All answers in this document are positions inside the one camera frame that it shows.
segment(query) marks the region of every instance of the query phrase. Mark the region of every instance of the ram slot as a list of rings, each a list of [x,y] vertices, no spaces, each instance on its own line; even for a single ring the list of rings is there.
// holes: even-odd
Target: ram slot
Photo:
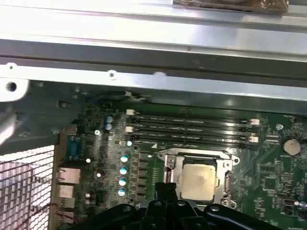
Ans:
[[[132,136],[131,140],[134,140],[135,143],[154,143],[161,142],[164,145],[174,146],[174,147],[189,147],[193,146],[196,148],[205,148],[205,147],[225,147],[225,148],[238,148],[238,149],[248,149],[249,146],[242,143],[231,143],[231,142],[216,142],[216,141],[198,141],[198,140],[176,140],[176,139],[165,139],[159,137],[142,137],[142,136]]]
[[[200,143],[204,141],[215,141],[215,142],[229,142],[229,143],[242,143],[249,144],[248,141],[232,139],[231,137],[221,138],[214,137],[213,135],[187,135],[182,133],[154,133],[154,132],[134,132],[135,137],[145,137],[148,139],[151,138],[164,138],[169,140],[179,140],[179,141],[199,141]]]
[[[191,116],[191,115],[169,115],[169,114],[164,114],[164,113],[147,113],[147,112],[141,112],[137,113],[136,116],[141,116],[141,117],[151,117],[151,118],[174,118],[174,119],[197,119],[197,120],[212,120],[212,121],[220,121],[220,122],[226,122],[226,123],[238,123],[238,124],[248,124],[250,120],[248,119],[240,119],[240,118],[226,118],[226,117],[214,117],[214,116]]]
[[[212,127],[185,127],[179,125],[160,125],[160,124],[134,124],[135,131],[147,131],[147,132],[164,132],[164,133],[177,133],[182,132],[186,135],[197,134],[197,135],[213,135],[217,137],[232,137],[237,139],[247,139],[250,136],[255,135],[252,132],[239,132],[232,130],[216,129]]]
[[[236,127],[236,128],[252,128],[252,125],[238,124],[238,123],[226,123],[220,121],[210,121],[205,119],[187,119],[187,118],[156,118],[156,117],[141,117],[134,116],[132,122],[135,123],[159,123],[159,124],[184,124],[191,127]]]

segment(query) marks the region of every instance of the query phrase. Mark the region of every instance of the cpu socket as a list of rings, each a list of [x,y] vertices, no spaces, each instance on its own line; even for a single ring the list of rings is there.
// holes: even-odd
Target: cpu socket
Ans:
[[[172,148],[158,152],[165,161],[164,182],[176,183],[178,199],[194,201],[200,209],[216,203],[236,208],[230,177],[240,159],[225,151]]]

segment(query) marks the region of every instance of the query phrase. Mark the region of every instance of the screw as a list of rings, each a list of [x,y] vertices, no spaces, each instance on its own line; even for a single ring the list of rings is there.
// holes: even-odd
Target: screw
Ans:
[[[54,130],[52,131],[53,134],[59,134],[60,132],[61,132],[61,130],[59,130],[59,129],[54,129]]]
[[[125,206],[123,207],[123,211],[124,212],[129,212],[131,210],[131,207],[130,206]]]
[[[276,125],[276,129],[277,130],[282,130],[283,129],[283,125],[282,124],[277,124]]]
[[[117,76],[116,76],[116,71],[115,70],[109,70],[108,71],[109,73],[109,77],[112,79],[112,80],[116,80]]]
[[[155,205],[155,206],[161,206],[162,203],[161,203],[160,201],[156,201],[154,205]]]
[[[179,201],[177,202],[177,204],[178,204],[179,206],[184,206],[184,205],[186,205],[186,202],[184,202],[183,200],[179,200]]]
[[[217,212],[219,209],[218,206],[211,206],[210,209],[213,211],[213,212]]]
[[[302,209],[306,209],[307,208],[307,203],[305,201],[302,201],[299,203],[299,206],[302,208]]]

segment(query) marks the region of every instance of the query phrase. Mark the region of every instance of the screw hole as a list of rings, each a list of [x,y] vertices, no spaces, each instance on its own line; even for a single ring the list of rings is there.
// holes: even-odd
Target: screw hole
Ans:
[[[17,85],[15,82],[9,82],[6,84],[6,90],[10,92],[14,92],[17,89]]]

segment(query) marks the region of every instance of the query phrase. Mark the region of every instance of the metal rail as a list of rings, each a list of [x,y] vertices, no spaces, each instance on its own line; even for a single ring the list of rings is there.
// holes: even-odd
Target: metal rail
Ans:
[[[7,1],[0,38],[307,62],[307,6],[261,15],[121,2]]]

